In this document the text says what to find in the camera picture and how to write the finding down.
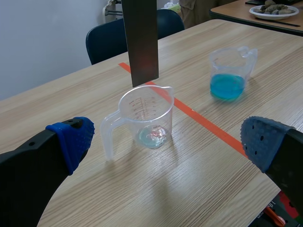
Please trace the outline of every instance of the measuring cup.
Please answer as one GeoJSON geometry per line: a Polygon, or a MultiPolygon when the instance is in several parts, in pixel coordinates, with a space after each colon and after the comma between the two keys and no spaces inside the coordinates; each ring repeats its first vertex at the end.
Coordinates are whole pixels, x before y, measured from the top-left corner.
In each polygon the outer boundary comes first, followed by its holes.
{"type": "Polygon", "coordinates": [[[212,64],[210,90],[221,99],[236,99],[244,91],[246,82],[258,58],[258,50],[247,46],[226,48],[210,54],[212,64]]]}
{"type": "Polygon", "coordinates": [[[107,159],[114,155],[112,131],[122,124],[127,124],[138,144],[151,149],[161,147],[171,137],[173,105],[172,87],[146,85],[123,95],[118,110],[100,126],[107,159]]]}

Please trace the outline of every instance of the chair backrest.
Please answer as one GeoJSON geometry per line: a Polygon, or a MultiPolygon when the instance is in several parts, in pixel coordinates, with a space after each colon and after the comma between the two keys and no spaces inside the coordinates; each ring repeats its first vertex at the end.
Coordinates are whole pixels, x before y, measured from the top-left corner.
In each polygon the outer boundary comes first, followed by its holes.
{"type": "MultiPolygon", "coordinates": [[[[157,11],[158,39],[184,30],[180,16],[170,9],[157,11]]],[[[123,19],[91,29],[86,36],[86,49],[91,64],[127,52],[123,19]]]]}

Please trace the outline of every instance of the orange tape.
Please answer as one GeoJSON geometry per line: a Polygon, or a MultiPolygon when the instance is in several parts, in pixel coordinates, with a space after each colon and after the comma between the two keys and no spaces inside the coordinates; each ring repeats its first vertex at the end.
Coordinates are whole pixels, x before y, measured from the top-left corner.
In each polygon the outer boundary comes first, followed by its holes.
{"type": "MultiPolygon", "coordinates": [[[[124,62],[119,64],[123,69],[128,71],[129,73],[131,72],[131,69],[129,65],[125,64],[124,62]]],[[[145,83],[147,85],[156,85],[152,81],[145,83]]],[[[179,110],[181,110],[183,113],[191,117],[193,120],[198,122],[200,125],[205,127],[207,130],[209,130],[212,134],[223,140],[225,143],[227,143],[229,146],[234,148],[236,151],[238,151],[240,154],[242,154],[244,157],[247,157],[242,144],[240,141],[235,139],[233,136],[207,120],[205,117],[201,116],[199,113],[185,105],[183,102],[175,98],[175,107],[177,107],[179,110]]]]}

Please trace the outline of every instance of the blue liquid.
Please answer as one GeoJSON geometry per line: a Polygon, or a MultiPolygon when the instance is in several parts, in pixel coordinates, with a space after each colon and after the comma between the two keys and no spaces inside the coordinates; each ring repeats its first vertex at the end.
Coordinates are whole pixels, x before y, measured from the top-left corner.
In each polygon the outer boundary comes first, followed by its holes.
{"type": "Polygon", "coordinates": [[[160,126],[150,125],[139,130],[136,140],[150,149],[157,149],[167,141],[167,132],[160,126]]]}
{"type": "Polygon", "coordinates": [[[245,88],[245,80],[232,74],[216,74],[210,81],[211,93],[222,99],[238,98],[245,88]]]}

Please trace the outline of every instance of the plate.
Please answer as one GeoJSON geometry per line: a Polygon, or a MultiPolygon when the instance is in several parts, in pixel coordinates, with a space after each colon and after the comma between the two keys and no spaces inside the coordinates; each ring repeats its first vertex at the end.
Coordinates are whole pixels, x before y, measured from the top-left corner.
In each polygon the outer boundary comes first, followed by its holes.
{"type": "Polygon", "coordinates": [[[291,14],[282,14],[282,15],[271,15],[271,14],[263,14],[263,13],[255,13],[254,9],[261,9],[262,6],[255,6],[250,9],[250,13],[255,17],[266,20],[282,20],[289,18],[291,16],[297,15],[299,13],[299,9],[293,6],[287,6],[289,9],[294,10],[294,13],[291,14]]]}

